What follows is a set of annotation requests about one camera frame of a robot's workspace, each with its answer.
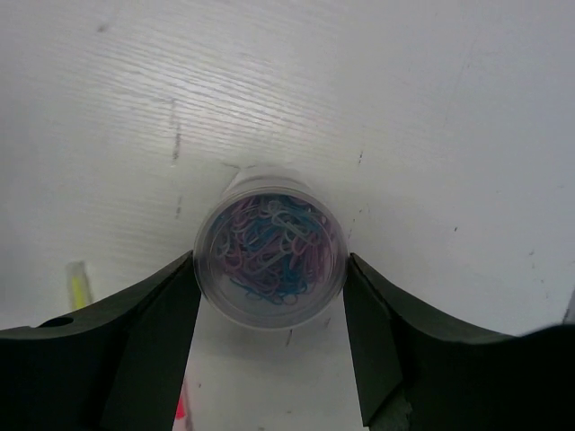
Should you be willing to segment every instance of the clear plastic container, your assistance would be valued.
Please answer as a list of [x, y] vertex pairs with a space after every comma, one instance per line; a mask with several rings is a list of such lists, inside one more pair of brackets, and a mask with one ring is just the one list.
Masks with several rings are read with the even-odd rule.
[[242, 170], [199, 229], [194, 267], [229, 319], [293, 328], [322, 312], [345, 282], [348, 250], [329, 209], [280, 168]]

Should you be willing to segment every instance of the yellow highlighter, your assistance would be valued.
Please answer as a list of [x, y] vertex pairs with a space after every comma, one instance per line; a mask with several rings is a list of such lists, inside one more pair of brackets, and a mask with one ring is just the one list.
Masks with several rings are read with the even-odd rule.
[[66, 279], [70, 307], [73, 311], [93, 303], [92, 289], [83, 261], [70, 262], [66, 265]]

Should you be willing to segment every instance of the container lid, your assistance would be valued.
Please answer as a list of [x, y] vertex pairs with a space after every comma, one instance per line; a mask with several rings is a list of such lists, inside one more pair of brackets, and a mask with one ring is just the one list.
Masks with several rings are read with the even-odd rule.
[[228, 318], [259, 329], [293, 328], [323, 311], [345, 281], [340, 225], [301, 190], [259, 187], [228, 196], [200, 228], [199, 287]]

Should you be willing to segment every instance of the scratch mark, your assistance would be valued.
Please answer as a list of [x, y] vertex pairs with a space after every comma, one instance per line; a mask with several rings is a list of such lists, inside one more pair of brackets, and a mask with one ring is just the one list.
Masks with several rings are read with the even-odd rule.
[[110, 27], [118, 20], [119, 12], [122, 10], [122, 7], [124, 7], [122, 2], [118, 3], [115, 10], [110, 14], [110, 18], [106, 22], [100, 24], [96, 31], [99, 33], [105, 33], [108, 31]]
[[180, 129], [180, 123], [178, 123], [178, 126], [176, 128], [175, 144], [173, 146], [173, 152], [172, 152], [172, 166], [175, 166], [176, 162], [180, 158], [180, 149], [181, 149], [181, 129]]
[[176, 162], [180, 158], [181, 150], [181, 124], [176, 113], [176, 100], [172, 99], [172, 107], [170, 109], [170, 125], [175, 128], [175, 139], [172, 151], [172, 166], [176, 165]]
[[294, 334], [294, 330], [289, 330], [289, 333], [287, 335], [287, 340], [286, 340], [286, 347], [289, 346], [289, 343], [291, 343], [291, 336]]
[[451, 94], [449, 95], [449, 100], [447, 101], [446, 116], [445, 116], [445, 119], [443, 121], [443, 127], [445, 127], [447, 125], [447, 120], [449, 119], [449, 113], [451, 112], [451, 106], [453, 105], [453, 99], [455, 98], [455, 96], [457, 94], [457, 90], [459, 90], [459, 84], [461, 83], [461, 78], [464, 75], [464, 71], [466, 68], [469, 68], [469, 65], [471, 65], [471, 62], [473, 60], [473, 50], [475, 49], [475, 44], [477, 43], [477, 40], [479, 39], [480, 34], [478, 34], [475, 37], [475, 39], [473, 40], [471, 47], [469, 48], [469, 51], [467, 52], [467, 55], [464, 58], [463, 64], [461, 65], [461, 68], [459, 69], [459, 73], [457, 74], [456, 84], [454, 85], [453, 90], [452, 90]]
[[234, 168], [237, 169], [238, 171], [242, 169], [242, 167], [239, 164], [226, 163], [226, 162], [220, 162], [220, 163], [222, 166], [225, 166], [226, 168]]
[[178, 206], [176, 207], [176, 220], [177, 220], [178, 218], [180, 218], [180, 213], [181, 213], [181, 201], [182, 201], [182, 200], [183, 200], [183, 196], [180, 195], [180, 196], [178, 197]]

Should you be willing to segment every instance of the white surface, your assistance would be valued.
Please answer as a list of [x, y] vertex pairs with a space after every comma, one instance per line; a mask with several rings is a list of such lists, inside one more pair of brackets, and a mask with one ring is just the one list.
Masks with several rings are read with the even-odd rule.
[[[559, 321], [575, 278], [573, 14], [3, 1], [0, 326], [66, 312], [70, 260], [96, 298], [155, 272], [254, 163], [306, 174], [350, 248], [442, 310], [514, 334]], [[359, 430], [341, 303], [328, 313], [286, 347], [202, 304], [198, 431]]]

